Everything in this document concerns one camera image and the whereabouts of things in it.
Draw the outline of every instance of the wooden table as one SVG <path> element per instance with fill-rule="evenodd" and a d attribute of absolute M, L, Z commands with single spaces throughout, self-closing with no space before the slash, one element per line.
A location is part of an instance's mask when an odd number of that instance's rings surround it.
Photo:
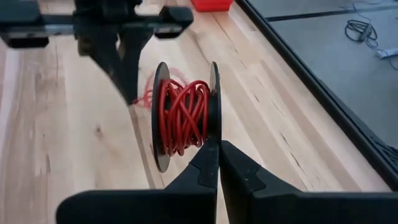
<path fill-rule="evenodd" d="M 143 13 L 161 1 L 144 1 Z M 192 7 L 189 0 L 166 1 Z M 72 1 L 41 1 L 71 12 Z M 342 130 L 243 11 L 197 13 L 179 38 L 141 53 L 140 94 L 162 61 L 186 78 L 221 74 L 223 139 L 304 191 L 389 191 Z M 57 205 L 90 189 L 161 189 L 198 149 L 157 171 L 150 113 L 128 108 L 107 76 L 78 56 L 73 37 L 46 49 L 0 47 L 0 223 L 53 223 Z M 219 187 L 218 223 L 227 223 Z"/>

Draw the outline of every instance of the loose red wire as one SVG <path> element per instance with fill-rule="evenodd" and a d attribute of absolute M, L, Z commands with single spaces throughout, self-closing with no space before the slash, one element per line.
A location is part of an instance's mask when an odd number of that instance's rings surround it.
<path fill-rule="evenodd" d="M 165 154 L 172 156 L 177 152 L 183 156 L 186 148 L 192 145 L 201 147 L 206 141 L 209 95 L 207 83 L 201 80 L 185 87 L 175 80 L 165 80 L 160 84 L 159 131 Z M 169 110 L 164 109 L 166 97 L 171 102 Z M 202 134 L 197 125 L 201 118 Z"/>
<path fill-rule="evenodd" d="M 177 78 L 179 78 L 184 85 L 188 85 L 188 81 L 185 78 L 185 75 L 177 68 L 170 68 L 170 74 L 175 75 Z M 142 97 L 137 98 L 134 100 L 132 103 L 134 105 L 147 108 L 150 110 L 152 108 L 152 92 L 153 90 L 150 90 L 151 83 L 153 83 L 153 79 L 155 77 L 155 72 L 152 72 L 151 75 L 147 78 L 147 81 L 145 83 L 144 87 L 144 94 Z"/>

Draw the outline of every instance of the spool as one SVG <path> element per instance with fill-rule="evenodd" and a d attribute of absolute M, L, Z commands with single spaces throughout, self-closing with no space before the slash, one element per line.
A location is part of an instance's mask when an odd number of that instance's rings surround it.
<path fill-rule="evenodd" d="M 156 166 L 160 172 L 165 172 L 170 164 L 170 156 L 164 153 L 162 140 L 159 133 L 159 97 L 160 85 L 165 80 L 170 79 L 170 72 L 167 64 L 161 62 L 156 69 L 154 87 L 152 92 L 152 145 Z M 215 62 L 211 63 L 210 71 L 210 96 L 208 104 L 208 125 L 207 139 L 212 139 L 218 144 L 221 143 L 221 91 L 220 74 Z"/>

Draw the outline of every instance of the gray floor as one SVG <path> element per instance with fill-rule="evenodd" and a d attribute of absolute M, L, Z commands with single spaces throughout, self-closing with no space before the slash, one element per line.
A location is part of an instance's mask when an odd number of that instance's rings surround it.
<path fill-rule="evenodd" d="M 397 0 L 369 0 L 381 2 L 377 6 L 350 0 L 250 0 L 251 4 L 264 17 L 289 16 L 314 12 L 342 11 L 342 7 L 351 7 L 353 2 L 357 9 L 398 5 Z"/>
<path fill-rule="evenodd" d="M 261 2 L 277 2 L 275 7 L 283 5 L 278 0 Z M 329 1 L 311 9 L 306 8 L 302 12 L 297 10 L 295 13 L 317 12 L 319 9 L 331 7 L 331 2 L 344 1 Z M 398 5 L 398 2 L 385 4 Z M 285 12 L 282 12 L 281 8 L 275 11 L 273 16 L 289 15 L 293 6 L 291 8 Z M 368 12 L 363 15 L 372 19 L 381 49 L 398 48 L 398 9 Z M 313 73 L 369 128 L 385 143 L 398 148 L 398 72 L 391 68 L 387 60 L 378 59 L 375 51 L 366 44 L 347 39 L 344 28 L 349 19 L 361 20 L 356 14 L 343 14 L 272 22 L 271 25 Z M 392 59 L 392 62 L 398 67 L 398 58 Z"/>

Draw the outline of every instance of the black cable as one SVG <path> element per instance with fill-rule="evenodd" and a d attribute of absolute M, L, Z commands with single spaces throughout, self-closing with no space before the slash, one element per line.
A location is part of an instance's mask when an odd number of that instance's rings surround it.
<path fill-rule="evenodd" d="M 396 67 L 396 66 L 392 63 L 392 61 L 391 61 L 391 56 L 390 56 L 385 50 L 379 49 L 379 48 L 378 48 L 378 47 L 379 47 L 379 43 L 377 42 L 377 32 L 376 32 L 374 26 L 371 24 L 372 20 L 371 20 L 370 18 L 368 18 L 368 17 L 363 16 L 362 14 L 360 14 L 360 13 L 357 11 L 356 6 L 355 6 L 356 3 L 360 3 L 360 2 L 363 2 L 363 3 L 366 3 L 366 4 L 371 4 L 371 5 L 376 5 L 376 4 L 382 3 L 383 1 L 380 1 L 380 2 L 356 1 L 356 2 L 354 2 L 354 3 L 352 4 L 352 8 L 355 10 L 355 12 L 357 13 L 357 15 L 361 16 L 362 18 L 367 19 L 368 22 L 363 22 L 363 21 L 358 21 L 358 20 L 350 19 L 349 21 L 347 21 L 347 25 L 346 25 L 346 27 L 345 27 L 345 34 L 346 34 L 347 38 L 349 38 L 350 40 L 352 40 L 352 41 L 354 41 L 354 42 L 359 42 L 359 43 L 360 43 L 360 42 L 362 42 L 362 41 L 358 40 L 358 38 L 355 39 L 355 38 L 353 38 L 352 36 L 350 36 L 350 35 L 348 34 L 348 30 L 353 31 L 353 32 L 357 33 L 358 36 L 360 36 L 361 34 L 363 34 L 363 33 L 365 32 L 366 27 L 367 27 L 368 25 L 370 25 L 370 26 L 371 26 L 371 30 L 370 30 L 369 34 L 366 36 L 364 42 L 366 43 L 366 45 L 367 45 L 370 49 L 379 50 L 379 51 L 381 51 L 381 52 L 384 52 L 384 53 L 387 55 L 386 58 L 388 59 L 388 61 L 389 61 L 390 65 L 391 65 L 391 67 L 392 67 L 395 71 L 398 71 L 398 67 Z"/>

